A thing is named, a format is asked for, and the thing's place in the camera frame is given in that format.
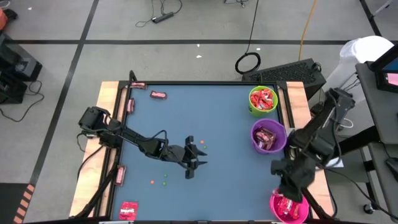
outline blue table surface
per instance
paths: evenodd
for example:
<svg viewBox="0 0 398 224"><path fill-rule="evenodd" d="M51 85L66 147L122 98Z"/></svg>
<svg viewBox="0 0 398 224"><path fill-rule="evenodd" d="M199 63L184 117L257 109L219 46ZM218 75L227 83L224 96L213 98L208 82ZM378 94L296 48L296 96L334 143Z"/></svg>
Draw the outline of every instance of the blue table surface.
<svg viewBox="0 0 398 224"><path fill-rule="evenodd" d="M280 178L271 175L270 165L284 155L261 155L251 145L250 130L259 119L248 110L253 88L151 85L132 90L136 107L126 118L129 128L147 137L164 129L169 145L184 146L193 135L208 154L199 160L208 163L187 180L178 164L149 159L124 142L120 164L127 169L124 185L115 190L113 220L119 219L123 202L139 202L137 220L276 220L269 198ZM151 90L166 92L168 98L150 98ZM278 121L277 110L265 118Z"/></svg>

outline concrete floor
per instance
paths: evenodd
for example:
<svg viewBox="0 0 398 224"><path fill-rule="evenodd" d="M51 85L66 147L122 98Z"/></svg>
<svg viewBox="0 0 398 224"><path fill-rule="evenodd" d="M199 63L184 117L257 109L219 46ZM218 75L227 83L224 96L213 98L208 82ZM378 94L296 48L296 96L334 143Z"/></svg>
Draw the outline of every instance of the concrete floor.
<svg viewBox="0 0 398 224"><path fill-rule="evenodd" d="M77 121L87 106L95 105L102 81L127 80L130 70L135 71L139 80L241 78L234 71L234 63L247 45L228 40L248 40L256 1L250 0L245 8L239 4L225 5L223 0L182 1L182 10L173 18L160 24L150 22L144 28L134 24L150 18L152 8L148 0L11 1L10 8L19 18L8 25L6 34L21 43L31 40L31 44L22 46L44 66L39 76L44 84L44 101L33 107L21 123L0 117L0 126L9 130L0 135L3 146L0 149L0 182L28 183L40 152L43 154L43 148L47 152L42 167L39 166L41 173L25 222L68 217L76 173L83 158L76 145ZM300 40L312 2L260 0L253 39L276 40L272 44L251 46L252 51L261 55L261 68L297 61L299 45L284 40ZM384 3L366 2L371 11ZM160 2L154 0L154 4L155 15L159 15ZM398 40L398 4L393 4L375 20L385 38ZM168 0L165 11L175 11L178 7L178 1ZM337 66L344 43L327 41L369 35L374 35L374 31L358 0L318 0L306 39L323 42L305 45L302 58L313 58L321 63L326 78ZM105 41L95 44L90 40ZM169 44L140 40L175 41ZM200 44L203 40L214 41L213 44ZM251 68L254 63L247 59L241 69ZM63 87L68 91L62 93ZM21 105L2 105L1 108L18 118L34 100L34 96L26 97ZM315 95L310 104L317 102L318 95ZM57 106L60 113L54 120ZM354 121L355 127L344 130L342 134L345 135L372 125L366 103L357 105L348 118ZM379 211L373 215L362 211L367 201L353 184L333 174L327 177L338 204L338 218L391 223L389 217Z"/></svg>

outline computer screen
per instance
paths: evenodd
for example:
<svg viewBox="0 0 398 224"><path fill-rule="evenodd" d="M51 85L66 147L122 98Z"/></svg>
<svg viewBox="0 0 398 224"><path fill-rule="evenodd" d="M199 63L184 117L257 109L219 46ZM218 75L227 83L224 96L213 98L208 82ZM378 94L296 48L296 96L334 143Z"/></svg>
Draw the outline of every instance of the computer screen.
<svg viewBox="0 0 398 224"><path fill-rule="evenodd" d="M395 58L393 61L388 63L384 68L382 69L383 72L396 72L398 73L398 58Z"/></svg>

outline purple bowl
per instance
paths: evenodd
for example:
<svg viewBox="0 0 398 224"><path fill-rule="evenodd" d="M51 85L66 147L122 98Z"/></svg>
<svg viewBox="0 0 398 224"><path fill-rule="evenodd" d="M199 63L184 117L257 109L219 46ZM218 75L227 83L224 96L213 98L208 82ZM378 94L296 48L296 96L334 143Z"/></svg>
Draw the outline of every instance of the purple bowl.
<svg viewBox="0 0 398 224"><path fill-rule="evenodd" d="M265 128L268 131L276 134L276 140L268 151L261 149L254 140L254 131L260 127ZM281 151L285 147L287 140L285 127L279 124L277 121L267 118L260 119L254 123L253 127L251 128L250 138L253 147L257 150L257 152L261 154L269 154Z"/></svg>

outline table leg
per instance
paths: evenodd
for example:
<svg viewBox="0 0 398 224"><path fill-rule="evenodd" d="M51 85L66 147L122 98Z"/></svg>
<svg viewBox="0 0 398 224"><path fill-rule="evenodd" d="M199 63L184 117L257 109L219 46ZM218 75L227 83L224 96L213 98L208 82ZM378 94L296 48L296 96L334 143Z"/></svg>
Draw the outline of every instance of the table leg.
<svg viewBox="0 0 398 224"><path fill-rule="evenodd" d="M339 143L341 148L341 155L347 154L353 150L367 146L370 142L380 141L379 133L375 126L361 131L360 133L351 136ZM334 157L338 157L338 150L335 150Z"/></svg>

